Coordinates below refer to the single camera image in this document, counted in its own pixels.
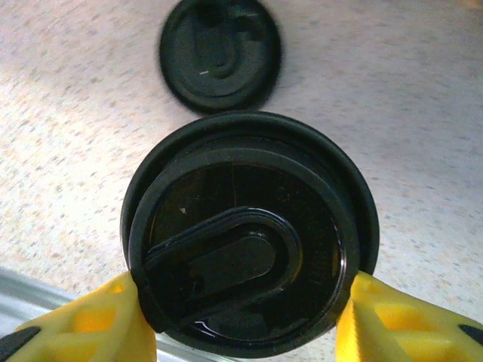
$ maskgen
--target speckled countertop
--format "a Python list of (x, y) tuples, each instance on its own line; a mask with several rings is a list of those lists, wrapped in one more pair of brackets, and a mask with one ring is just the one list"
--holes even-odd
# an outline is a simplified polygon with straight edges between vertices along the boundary
[[(155, 61), (174, 0), (0, 0), (1, 265), (85, 293), (125, 270), (122, 199), (195, 119)], [(265, 109), (361, 168), (376, 276), (483, 321), (483, 11), (477, 0), (266, 0), (286, 58)], [(330, 334), (273, 360), (333, 360)]]

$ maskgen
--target black plastic lid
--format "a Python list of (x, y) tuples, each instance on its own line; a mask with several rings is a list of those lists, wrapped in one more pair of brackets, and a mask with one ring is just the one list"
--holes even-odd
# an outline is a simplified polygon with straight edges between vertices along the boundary
[(246, 109), (273, 89), (281, 42), (256, 0), (182, 0), (165, 23), (159, 59), (166, 84), (189, 108)]
[(268, 357), (335, 325), (356, 272), (374, 270), (378, 231), (364, 179), (329, 139), (280, 115), (232, 112), (153, 149), (121, 233), (152, 327)]

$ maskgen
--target detached lid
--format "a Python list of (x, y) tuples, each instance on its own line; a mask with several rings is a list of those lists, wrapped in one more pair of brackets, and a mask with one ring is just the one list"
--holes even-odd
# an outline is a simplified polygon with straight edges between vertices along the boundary
[(379, 243), (350, 159), (300, 122), (230, 112), (180, 128), (134, 175), (122, 237), (157, 331), (233, 357), (268, 357), (332, 328)]
[(168, 87), (189, 108), (246, 109), (272, 91), (281, 42), (256, 0), (182, 0), (166, 21), (159, 59)]

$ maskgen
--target yellow plastic clamp jaw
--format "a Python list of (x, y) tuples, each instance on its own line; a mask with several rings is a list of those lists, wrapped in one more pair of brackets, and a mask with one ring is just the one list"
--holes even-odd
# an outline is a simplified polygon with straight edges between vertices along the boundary
[(483, 325), (359, 272), (337, 323), (337, 362), (482, 362)]
[(17, 328), (40, 332), (8, 362), (153, 362), (155, 334), (129, 272)]

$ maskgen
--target white speckled surface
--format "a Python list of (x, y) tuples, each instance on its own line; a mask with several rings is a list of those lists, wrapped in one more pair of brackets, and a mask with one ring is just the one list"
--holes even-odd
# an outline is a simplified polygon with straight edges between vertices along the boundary
[[(76, 293), (125, 269), (118, 219), (143, 156), (195, 116), (155, 61), (174, 0), (0, 0), (0, 255)], [(376, 276), (483, 321), (483, 11), (477, 0), (266, 0), (286, 59), (265, 109), (361, 168)], [(273, 360), (333, 360), (332, 335)]]

